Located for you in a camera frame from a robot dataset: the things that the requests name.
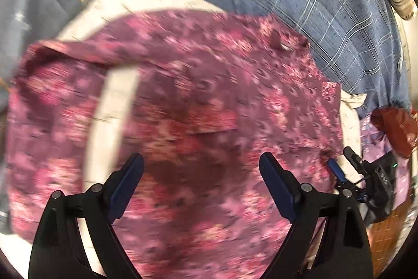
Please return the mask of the lilac floral garment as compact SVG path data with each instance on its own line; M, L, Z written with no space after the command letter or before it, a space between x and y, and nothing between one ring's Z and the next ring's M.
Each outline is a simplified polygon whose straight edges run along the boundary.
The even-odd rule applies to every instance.
M363 159L372 162L384 154L392 151L397 161L395 169L395 201L393 208L397 208L405 200L409 192L409 160L398 156L393 150L387 135L378 130L370 120L370 114L360 120L361 147Z

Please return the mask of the dark red cloth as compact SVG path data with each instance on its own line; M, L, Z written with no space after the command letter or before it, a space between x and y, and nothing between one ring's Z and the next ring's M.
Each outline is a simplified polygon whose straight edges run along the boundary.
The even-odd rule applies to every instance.
M408 159L417 147L417 120L404 108L378 108L370 121L387 138L396 154Z

